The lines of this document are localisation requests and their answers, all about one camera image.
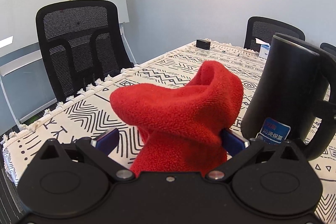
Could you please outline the red fleece cloth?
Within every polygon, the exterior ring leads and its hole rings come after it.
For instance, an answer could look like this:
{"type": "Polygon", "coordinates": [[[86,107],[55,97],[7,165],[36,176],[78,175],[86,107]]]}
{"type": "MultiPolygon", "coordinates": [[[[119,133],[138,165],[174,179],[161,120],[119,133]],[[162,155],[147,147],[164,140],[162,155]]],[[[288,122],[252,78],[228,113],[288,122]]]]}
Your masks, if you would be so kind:
{"type": "Polygon", "coordinates": [[[206,175],[224,163],[220,131],[236,121],[243,95],[239,77],[217,61],[205,61],[181,88],[137,84],[113,91],[113,111],[143,141],[131,171],[206,175]]]}

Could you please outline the black mug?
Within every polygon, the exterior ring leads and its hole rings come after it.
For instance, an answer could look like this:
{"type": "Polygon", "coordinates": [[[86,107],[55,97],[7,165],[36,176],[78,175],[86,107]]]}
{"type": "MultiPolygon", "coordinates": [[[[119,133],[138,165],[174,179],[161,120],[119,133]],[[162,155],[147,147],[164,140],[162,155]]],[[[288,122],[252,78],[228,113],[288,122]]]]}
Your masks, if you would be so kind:
{"type": "Polygon", "coordinates": [[[308,160],[321,156],[335,135],[335,56],[274,34],[241,133],[270,143],[295,141],[308,160]]]}

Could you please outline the patterned white tablecloth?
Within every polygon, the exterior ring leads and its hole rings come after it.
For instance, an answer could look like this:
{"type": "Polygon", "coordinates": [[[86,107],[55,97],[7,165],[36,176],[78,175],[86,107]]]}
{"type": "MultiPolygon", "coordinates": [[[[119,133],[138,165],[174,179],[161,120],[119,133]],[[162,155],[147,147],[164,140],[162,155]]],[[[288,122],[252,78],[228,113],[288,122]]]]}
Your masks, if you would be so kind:
{"type": "Polygon", "coordinates": [[[19,180],[21,223],[320,223],[310,161],[335,134],[335,58],[276,34],[256,93],[217,61],[170,89],[120,87],[110,105],[144,145],[131,168],[107,134],[45,141],[19,180]]]}

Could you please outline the blue tissue box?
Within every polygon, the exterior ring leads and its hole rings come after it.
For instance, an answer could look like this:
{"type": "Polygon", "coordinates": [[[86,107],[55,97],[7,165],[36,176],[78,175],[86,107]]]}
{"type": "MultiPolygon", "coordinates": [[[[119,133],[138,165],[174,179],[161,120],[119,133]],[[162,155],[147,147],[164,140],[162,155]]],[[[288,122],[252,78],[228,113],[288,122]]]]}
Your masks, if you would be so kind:
{"type": "Polygon", "coordinates": [[[255,40],[256,40],[256,44],[260,45],[259,57],[263,59],[267,59],[269,50],[270,50],[270,44],[258,38],[256,38],[255,40]]]}

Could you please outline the small black box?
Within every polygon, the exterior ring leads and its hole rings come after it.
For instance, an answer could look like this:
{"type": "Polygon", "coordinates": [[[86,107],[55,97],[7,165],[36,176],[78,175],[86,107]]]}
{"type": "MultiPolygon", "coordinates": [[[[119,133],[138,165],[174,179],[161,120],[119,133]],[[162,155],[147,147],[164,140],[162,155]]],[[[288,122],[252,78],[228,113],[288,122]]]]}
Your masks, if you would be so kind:
{"type": "Polygon", "coordinates": [[[209,50],[211,46],[211,42],[204,40],[204,39],[197,39],[196,41],[196,47],[201,48],[203,50],[209,50]]]}

